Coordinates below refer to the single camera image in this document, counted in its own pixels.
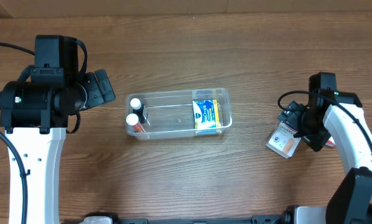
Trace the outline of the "clear plastic container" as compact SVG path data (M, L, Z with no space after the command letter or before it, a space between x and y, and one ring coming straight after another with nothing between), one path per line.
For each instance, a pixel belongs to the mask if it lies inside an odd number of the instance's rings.
M142 123L145 133L137 133L126 125L126 132L139 140L222 134L233 124L230 94L225 88L132 93L126 98L127 115L133 113L130 105L133 98L139 98L147 110L147 121ZM195 129L193 100L217 100L221 127Z

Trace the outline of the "red small box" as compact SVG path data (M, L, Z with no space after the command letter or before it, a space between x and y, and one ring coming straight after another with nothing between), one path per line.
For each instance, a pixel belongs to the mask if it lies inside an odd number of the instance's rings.
M333 147L335 146L335 141L332 137L330 137L327 142L325 143L326 146Z

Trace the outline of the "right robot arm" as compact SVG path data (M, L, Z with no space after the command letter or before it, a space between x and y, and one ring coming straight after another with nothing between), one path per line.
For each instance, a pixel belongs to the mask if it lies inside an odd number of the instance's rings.
M338 91L333 73L309 78L306 105L282 107L278 119L315 152L333 139L345 178L326 207L287 207L279 223L372 223L372 134L357 94Z

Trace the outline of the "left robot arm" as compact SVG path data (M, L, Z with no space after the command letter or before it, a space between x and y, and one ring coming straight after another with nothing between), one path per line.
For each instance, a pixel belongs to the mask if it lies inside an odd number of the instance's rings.
M9 222L58 223L60 158L68 119L116 98L104 70L78 60L81 40L38 35L35 61L0 92L10 166Z

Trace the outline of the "orange tube white cap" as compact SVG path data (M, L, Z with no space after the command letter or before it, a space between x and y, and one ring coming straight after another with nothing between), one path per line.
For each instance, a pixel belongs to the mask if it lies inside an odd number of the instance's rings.
M126 123L127 123L127 125L132 127L133 130L135 130L135 132L137 132L137 133L145 133L146 132L146 130L143 128L142 124L139 121L138 115L136 115L134 113L131 113L131 114L127 115Z

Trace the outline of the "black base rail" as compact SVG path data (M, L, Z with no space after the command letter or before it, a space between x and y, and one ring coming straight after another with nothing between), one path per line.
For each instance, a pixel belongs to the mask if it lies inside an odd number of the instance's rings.
M212 224L212 223L343 223L337 212L326 210L324 207L297 207L286 210L281 215L253 215L251 218L208 218L208 219L171 219L148 220L146 218L120 219L115 214L103 213L85 217L83 220L67 220L65 224L79 223L125 223L125 224Z

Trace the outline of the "black tube white cap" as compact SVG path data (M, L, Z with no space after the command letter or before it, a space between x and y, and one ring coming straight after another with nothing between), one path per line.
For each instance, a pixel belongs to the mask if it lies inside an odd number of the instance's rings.
M142 101L139 98L133 98L130 101L130 105L133 109L133 113L138 116L139 122L145 123L147 121L147 110Z

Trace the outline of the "blue yellow VapoDrops box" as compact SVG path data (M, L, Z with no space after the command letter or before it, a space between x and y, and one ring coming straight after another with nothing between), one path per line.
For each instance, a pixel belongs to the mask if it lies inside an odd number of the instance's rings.
M217 100L193 100L194 126L197 130L221 127Z

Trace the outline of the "white Hansaplast plaster box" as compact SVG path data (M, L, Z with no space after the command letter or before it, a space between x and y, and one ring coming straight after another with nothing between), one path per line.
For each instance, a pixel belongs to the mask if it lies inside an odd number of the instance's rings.
M295 138L296 131L286 123L279 122L270 138L266 142L266 147L276 152L285 159L289 159L298 148L301 138Z

